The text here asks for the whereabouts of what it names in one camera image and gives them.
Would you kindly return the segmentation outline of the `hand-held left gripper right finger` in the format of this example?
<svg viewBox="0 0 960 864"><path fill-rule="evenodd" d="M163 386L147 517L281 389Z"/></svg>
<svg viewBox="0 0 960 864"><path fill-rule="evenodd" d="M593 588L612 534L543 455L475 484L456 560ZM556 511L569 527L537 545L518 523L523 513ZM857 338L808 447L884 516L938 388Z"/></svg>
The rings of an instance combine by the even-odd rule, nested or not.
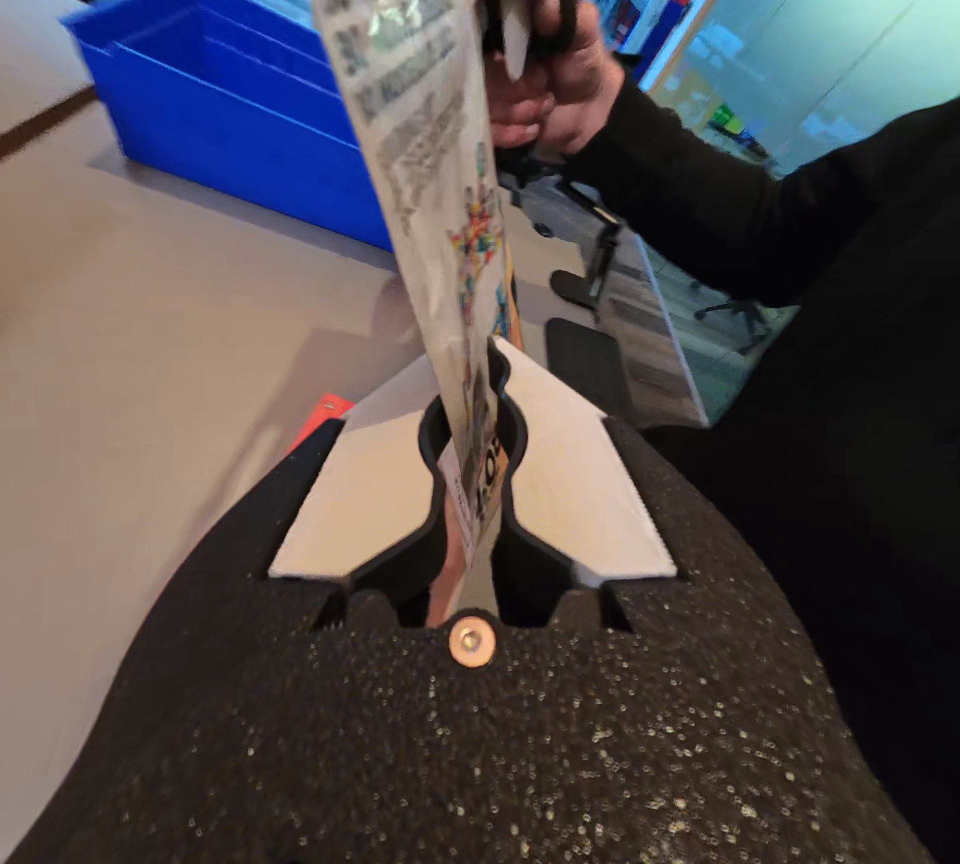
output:
<svg viewBox="0 0 960 864"><path fill-rule="evenodd" d="M494 547L520 590L597 588L678 574L609 432L612 419L510 342L501 438L508 454Z"/></svg>

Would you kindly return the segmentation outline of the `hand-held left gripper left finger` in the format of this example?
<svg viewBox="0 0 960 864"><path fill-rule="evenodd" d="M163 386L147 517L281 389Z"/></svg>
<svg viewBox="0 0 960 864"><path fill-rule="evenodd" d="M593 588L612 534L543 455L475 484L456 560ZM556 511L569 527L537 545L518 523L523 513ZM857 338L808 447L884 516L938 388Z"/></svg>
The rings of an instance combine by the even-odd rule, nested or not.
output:
<svg viewBox="0 0 960 864"><path fill-rule="evenodd" d="M441 467L452 447L439 383L422 355L359 401L269 568L274 579L431 584L448 552Z"/></svg>

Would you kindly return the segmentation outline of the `toy building set bag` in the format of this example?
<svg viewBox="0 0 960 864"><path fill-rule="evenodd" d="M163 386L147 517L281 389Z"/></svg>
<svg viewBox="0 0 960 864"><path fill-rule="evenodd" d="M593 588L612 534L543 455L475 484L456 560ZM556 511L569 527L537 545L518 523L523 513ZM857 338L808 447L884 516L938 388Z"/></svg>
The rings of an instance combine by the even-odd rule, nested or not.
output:
<svg viewBox="0 0 960 864"><path fill-rule="evenodd" d="M498 186L475 0L310 0L366 161L459 466L448 521L493 529L492 337L524 350Z"/></svg>

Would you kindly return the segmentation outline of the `blue plastic bin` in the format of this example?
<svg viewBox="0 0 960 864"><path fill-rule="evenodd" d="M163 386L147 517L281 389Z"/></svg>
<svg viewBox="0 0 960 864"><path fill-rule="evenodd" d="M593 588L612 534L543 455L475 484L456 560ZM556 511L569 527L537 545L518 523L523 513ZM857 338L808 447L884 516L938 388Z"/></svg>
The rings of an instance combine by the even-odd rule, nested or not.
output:
<svg viewBox="0 0 960 864"><path fill-rule="evenodd" d="M61 23L126 158L393 251L316 30L252 0L99 0Z"/></svg>

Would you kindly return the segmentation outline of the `person's right forearm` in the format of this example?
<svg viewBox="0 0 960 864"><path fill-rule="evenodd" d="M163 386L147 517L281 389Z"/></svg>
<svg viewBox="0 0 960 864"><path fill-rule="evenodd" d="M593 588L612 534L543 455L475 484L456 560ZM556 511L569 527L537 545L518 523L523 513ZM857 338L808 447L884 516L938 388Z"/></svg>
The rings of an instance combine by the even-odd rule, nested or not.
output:
<svg viewBox="0 0 960 864"><path fill-rule="evenodd" d="M669 262L772 307L800 303L878 206L852 155L775 179L715 150L630 82L571 164Z"/></svg>

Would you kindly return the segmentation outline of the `person's right hand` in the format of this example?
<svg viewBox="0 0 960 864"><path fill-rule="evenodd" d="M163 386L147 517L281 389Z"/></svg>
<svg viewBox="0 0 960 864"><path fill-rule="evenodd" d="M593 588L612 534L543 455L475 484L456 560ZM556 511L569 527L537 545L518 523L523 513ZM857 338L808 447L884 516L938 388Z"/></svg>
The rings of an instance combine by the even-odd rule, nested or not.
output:
<svg viewBox="0 0 960 864"><path fill-rule="evenodd" d="M484 72L493 145L535 145L562 156L582 150L606 126L625 79L588 0L577 4L576 29L563 54L527 63L517 80L509 78L503 54L486 54Z"/></svg>

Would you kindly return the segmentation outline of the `person's black-clothed torso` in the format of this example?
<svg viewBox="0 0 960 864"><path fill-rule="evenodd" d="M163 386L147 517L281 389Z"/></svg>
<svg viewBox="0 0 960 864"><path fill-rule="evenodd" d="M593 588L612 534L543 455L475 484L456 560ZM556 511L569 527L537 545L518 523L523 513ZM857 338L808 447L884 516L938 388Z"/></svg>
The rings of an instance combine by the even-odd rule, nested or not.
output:
<svg viewBox="0 0 960 864"><path fill-rule="evenodd" d="M771 571L875 775L958 862L958 102L818 159L837 152L876 210L720 420L657 448Z"/></svg>

